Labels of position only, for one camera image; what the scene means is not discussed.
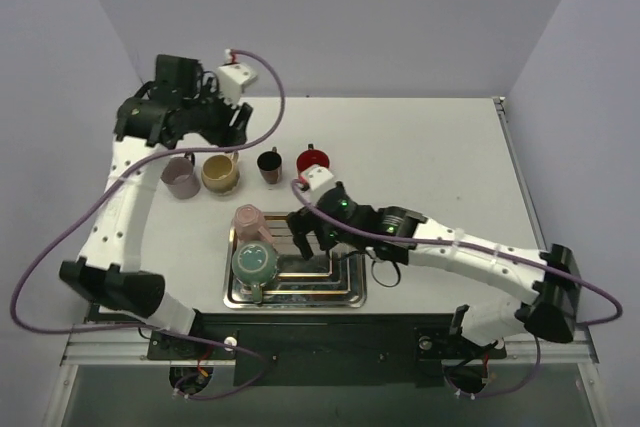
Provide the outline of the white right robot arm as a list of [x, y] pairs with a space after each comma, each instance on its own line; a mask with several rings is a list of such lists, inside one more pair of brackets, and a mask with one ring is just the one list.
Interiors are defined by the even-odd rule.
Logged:
[[524, 332], [559, 344], [574, 339], [581, 287], [565, 246], [502, 246], [402, 207], [360, 205], [341, 183], [286, 222], [305, 259], [312, 254], [307, 236], [314, 234], [324, 251], [344, 244], [376, 261], [440, 269], [500, 290], [495, 301], [457, 308], [446, 341], [459, 356]]

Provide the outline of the red mug black handle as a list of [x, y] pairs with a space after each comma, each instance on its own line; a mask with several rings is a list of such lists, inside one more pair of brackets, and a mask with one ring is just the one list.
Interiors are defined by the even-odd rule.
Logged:
[[310, 143], [307, 145], [307, 148], [298, 155], [296, 159], [297, 173], [301, 174], [314, 165], [329, 168], [330, 158], [324, 151], [316, 149], [315, 146]]

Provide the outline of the beige round mug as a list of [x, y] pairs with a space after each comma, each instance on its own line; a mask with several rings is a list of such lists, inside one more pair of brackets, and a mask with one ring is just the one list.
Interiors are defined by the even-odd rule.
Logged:
[[240, 183], [239, 153], [218, 154], [207, 158], [201, 169], [204, 187], [215, 195], [227, 195]]

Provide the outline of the lilac mug black handle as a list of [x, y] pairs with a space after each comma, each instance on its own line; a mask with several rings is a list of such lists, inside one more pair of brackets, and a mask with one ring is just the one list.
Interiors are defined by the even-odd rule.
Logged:
[[178, 200], [188, 200], [200, 192], [194, 153], [172, 157], [161, 173], [161, 182]]

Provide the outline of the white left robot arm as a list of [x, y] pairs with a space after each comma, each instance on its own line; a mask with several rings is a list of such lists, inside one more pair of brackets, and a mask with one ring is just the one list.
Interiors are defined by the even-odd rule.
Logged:
[[240, 98], [256, 79], [233, 58], [207, 78], [195, 59], [157, 56], [154, 80], [117, 110], [108, 197], [77, 259], [59, 270], [84, 299], [172, 332], [170, 346], [186, 359], [203, 352], [206, 335], [194, 326], [195, 310], [168, 293], [164, 277], [142, 269], [144, 229], [167, 154], [185, 135], [218, 147], [245, 143], [252, 109]]

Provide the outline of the brown glazed mug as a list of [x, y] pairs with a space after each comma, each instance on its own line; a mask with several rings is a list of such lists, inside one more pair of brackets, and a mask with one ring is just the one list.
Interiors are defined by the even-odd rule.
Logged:
[[267, 184], [275, 185], [280, 182], [283, 159], [276, 147], [261, 153], [256, 160], [256, 164], [263, 180]]

